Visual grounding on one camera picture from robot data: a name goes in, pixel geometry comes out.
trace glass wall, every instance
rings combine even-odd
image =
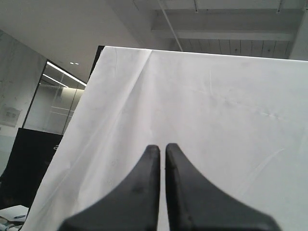
[[[86,84],[47,62],[24,128],[64,134]]]

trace white fabric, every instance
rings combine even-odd
[[[308,62],[105,47],[23,231],[55,231],[109,193],[148,144],[161,149],[158,230],[167,231],[165,147],[214,184],[308,227]]]

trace ceiling light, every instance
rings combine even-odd
[[[77,79],[76,77],[74,77],[74,76],[72,76],[71,74],[67,73],[66,71],[64,71],[64,70],[62,70],[62,69],[60,69],[60,68],[58,68],[58,67],[55,66],[55,65],[53,65],[51,62],[47,62],[47,64],[48,64],[49,66],[52,66],[54,69],[60,71],[61,73],[67,75],[68,77],[72,78],[72,79],[75,80],[76,82],[82,84],[83,86],[86,86],[86,84],[85,84],[84,82],[80,81],[79,79]]]
[[[53,80],[53,81],[55,81],[56,83],[59,83],[59,84],[61,84],[62,86],[65,86],[66,88],[68,88],[68,86],[67,85],[64,85],[63,83],[60,83],[59,81],[57,81],[57,80],[55,80],[55,79],[53,79],[53,78],[51,78],[51,77],[49,77],[48,75],[46,75],[46,74],[43,74],[45,77],[47,77],[47,78],[49,78],[49,79],[51,79],[51,80]]]

